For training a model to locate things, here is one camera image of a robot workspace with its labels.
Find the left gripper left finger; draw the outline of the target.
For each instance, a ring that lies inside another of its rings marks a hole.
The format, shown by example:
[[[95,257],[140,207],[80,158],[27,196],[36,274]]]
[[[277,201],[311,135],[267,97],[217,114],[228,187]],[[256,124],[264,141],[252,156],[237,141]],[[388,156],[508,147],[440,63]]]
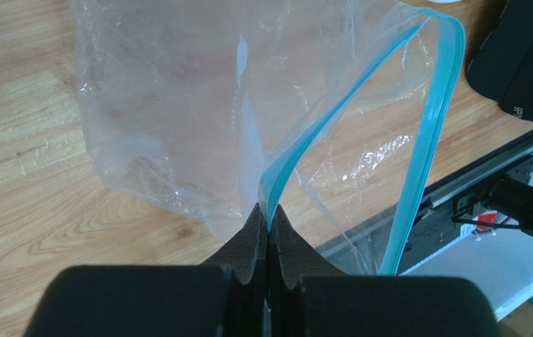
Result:
[[[79,265],[45,290],[26,336],[261,336],[266,225],[242,229],[199,265]]]

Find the clear zip top bag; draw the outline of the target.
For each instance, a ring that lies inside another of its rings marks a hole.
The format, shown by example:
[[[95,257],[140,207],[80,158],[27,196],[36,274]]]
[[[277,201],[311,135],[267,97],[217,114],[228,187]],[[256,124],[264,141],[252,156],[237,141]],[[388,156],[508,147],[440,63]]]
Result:
[[[283,207],[341,270],[396,275],[466,47],[401,1],[73,1],[86,149],[113,189],[229,241]]]

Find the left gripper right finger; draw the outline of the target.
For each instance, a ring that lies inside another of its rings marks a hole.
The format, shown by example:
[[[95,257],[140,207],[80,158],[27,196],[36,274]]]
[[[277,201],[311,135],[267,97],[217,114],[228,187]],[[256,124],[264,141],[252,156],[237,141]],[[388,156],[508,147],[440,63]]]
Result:
[[[348,275],[323,258],[278,207],[269,234],[274,336],[500,336],[467,279]]]

